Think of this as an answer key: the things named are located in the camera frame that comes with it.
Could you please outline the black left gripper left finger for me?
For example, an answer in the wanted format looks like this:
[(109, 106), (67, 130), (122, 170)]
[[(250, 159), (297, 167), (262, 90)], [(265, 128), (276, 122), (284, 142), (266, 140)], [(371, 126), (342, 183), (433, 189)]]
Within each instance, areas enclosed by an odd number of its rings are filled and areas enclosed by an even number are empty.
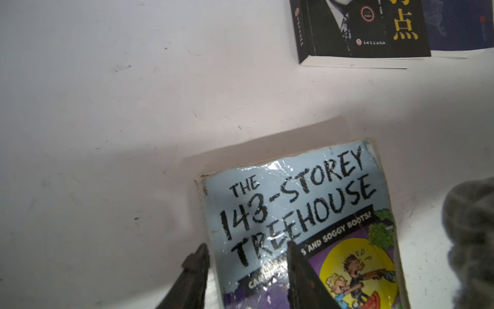
[(206, 243), (189, 254), (181, 264), (182, 271), (156, 309), (203, 309), (207, 290), (210, 255)]

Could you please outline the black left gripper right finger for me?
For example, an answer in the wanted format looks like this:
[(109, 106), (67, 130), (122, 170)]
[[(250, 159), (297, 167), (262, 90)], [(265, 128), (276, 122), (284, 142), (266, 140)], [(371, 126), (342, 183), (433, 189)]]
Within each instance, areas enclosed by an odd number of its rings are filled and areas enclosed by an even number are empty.
[(287, 245), (290, 308), (339, 309), (340, 306), (324, 287), (297, 244), (289, 241)]

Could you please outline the grey striped cloth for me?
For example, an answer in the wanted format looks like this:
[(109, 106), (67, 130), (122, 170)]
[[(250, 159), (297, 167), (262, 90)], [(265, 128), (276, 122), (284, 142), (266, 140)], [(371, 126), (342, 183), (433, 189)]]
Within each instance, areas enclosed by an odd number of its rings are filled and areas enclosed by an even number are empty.
[(471, 180), (446, 195), (442, 223), (448, 263), (460, 282), (455, 308), (493, 308), (493, 179)]

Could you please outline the Treehouse colourful paperback book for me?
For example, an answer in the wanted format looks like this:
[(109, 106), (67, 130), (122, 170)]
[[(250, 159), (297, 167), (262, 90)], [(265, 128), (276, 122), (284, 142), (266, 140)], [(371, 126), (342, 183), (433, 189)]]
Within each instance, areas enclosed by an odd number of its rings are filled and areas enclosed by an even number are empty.
[(295, 242), (340, 308), (408, 308), (385, 174), (370, 140), (198, 181), (223, 308), (288, 308)]

